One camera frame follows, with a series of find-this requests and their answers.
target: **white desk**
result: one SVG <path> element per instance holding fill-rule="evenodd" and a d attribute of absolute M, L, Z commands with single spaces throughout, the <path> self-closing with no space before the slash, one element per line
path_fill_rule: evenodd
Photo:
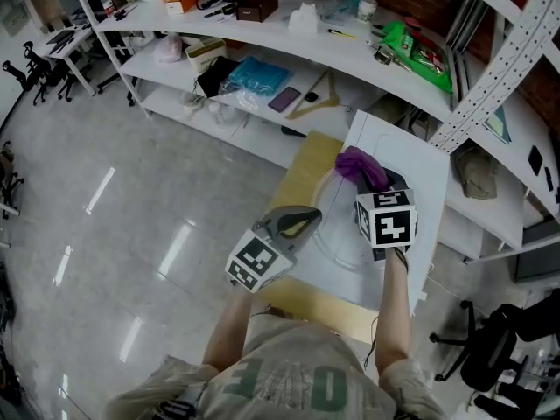
<path fill-rule="evenodd" d="M 438 241 L 439 224 L 445 206 L 445 191 L 449 173 L 449 156 L 417 137 L 383 120 L 359 111 L 344 142 L 344 148 L 355 145 L 371 154 L 381 165 L 398 172 L 414 191 L 418 227 L 416 242 L 409 249 L 409 303 L 411 312 L 416 308 L 431 258 Z M 329 212 L 337 207 L 348 207 L 356 194 L 355 185 L 340 176 L 331 192 Z M 329 227 L 333 235 L 344 235 Z M 366 244 L 356 235 L 357 241 Z M 336 298 L 368 310 L 379 310 L 382 294 L 381 269 L 352 271 L 342 269 L 327 259 L 317 243 L 311 239 L 297 254 L 297 266 L 290 272 L 303 282 L 311 284 Z"/>
<path fill-rule="evenodd" d="M 41 39 L 41 41 L 38 42 L 34 46 L 33 51 L 37 55 L 42 56 L 44 58 L 53 58 L 53 59 L 56 59 L 56 60 L 64 60 L 66 62 L 66 64 L 68 65 L 68 68 L 70 68 L 70 70 L 72 70 L 72 73 L 78 79 L 78 81 L 81 83 L 81 85 L 87 90 L 87 92 L 91 96 L 94 96 L 95 91 L 89 85 L 86 78 L 80 73 L 80 69 L 70 59 L 70 53 L 73 52 L 74 50 L 76 50 L 80 46 L 81 42 L 83 42 L 86 38 L 88 38 L 91 35 L 92 29 L 91 28 L 86 28 L 85 30 L 81 30 L 79 28 L 74 28 L 76 33 L 73 35 L 73 40 L 69 44 L 66 44 L 64 46 L 64 48 L 62 48 L 62 50 L 57 51 L 57 52 L 51 53 L 55 44 L 47 44 L 47 42 L 49 40 L 54 38 L 54 36 L 59 34 L 61 31 L 67 31 L 67 30 L 72 30 L 72 29 L 73 28 L 65 28 L 64 30 L 58 30 L 58 31 L 50 32 L 47 36 L 45 36 L 43 39 Z"/>

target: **tiled floor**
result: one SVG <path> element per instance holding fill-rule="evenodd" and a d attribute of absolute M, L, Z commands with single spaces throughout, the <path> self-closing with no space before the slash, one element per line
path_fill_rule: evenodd
<path fill-rule="evenodd" d="M 26 180 L 21 216 L 3 223 L 18 307 L 4 345 L 43 417 L 60 420 L 99 418 L 165 354 L 200 362 L 228 292 L 228 252 L 284 175 L 181 124 L 148 120 L 120 82 L 94 98 L 74 93 L 71 103 L 24 101 L 3 135 Z M 467 268 L 461 258 L 437 248 L 416 309 L 413 352 L 428 375 L 451 357 L 429 333 L 462 316 L 447 290 L 483 312 L 528 296 L 505 262 Z M 459 378 L 445 392 L 435 384 L 450 414 L 470 394 Z"/>

